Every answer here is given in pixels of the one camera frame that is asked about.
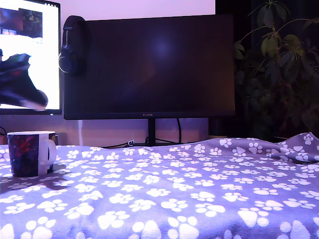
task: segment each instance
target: turned-off monitor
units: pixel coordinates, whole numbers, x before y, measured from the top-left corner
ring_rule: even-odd
[[[234,114],[232,16],[86,24],[90,35],[87,68],[81,76],[65,76],[65,119]],[[74,33],[71,40],[77,37]]]

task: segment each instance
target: lit monitor screen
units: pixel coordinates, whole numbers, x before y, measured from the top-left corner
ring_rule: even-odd
[[[1,104],[0,114],[61,114],[59,47],[60,4],[41,0],[0,0],[2,61],[15,54],[29,55],[29,77],[48,98],[45,111]]]

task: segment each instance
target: monitor bezel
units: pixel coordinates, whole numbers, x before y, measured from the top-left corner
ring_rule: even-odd
[[[35,2],[35,3],[48,3],[48,4],[53,4],[58,8],[58,47],[59,47],[59,54],[61,51],[61,5],[57,2],[53,1],[46,1],[46,0],[25,0],[25,1],[30,1],[30,2]],[[0,108],[0,115],[41,115],[41,116],[47,116],[47,115],[62,115],[62,92],[61,92],[61,71],[59,70],[59,98],[60,98],[60,105],[59,109],[53,110],[53,109],[48,109],[45,111],[35,111],[32,109],[1,109]]]

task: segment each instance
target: mug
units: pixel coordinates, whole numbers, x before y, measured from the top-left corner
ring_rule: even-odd
[[[56,159],[55,135],[53,131],[8,133],[12,175],[34,177],[52,172]]]

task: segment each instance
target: mug handle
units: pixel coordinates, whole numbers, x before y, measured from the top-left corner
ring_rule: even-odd
[[[49,159],[48,160],[43,160],[40,163],[40,166],[48,166],[54,163],[55,159],[56,159],[56,145],[54,143],[53,140],[51,139],[44,139],[42,140],[43,142],[45,142],[48,146],[49,149]]]

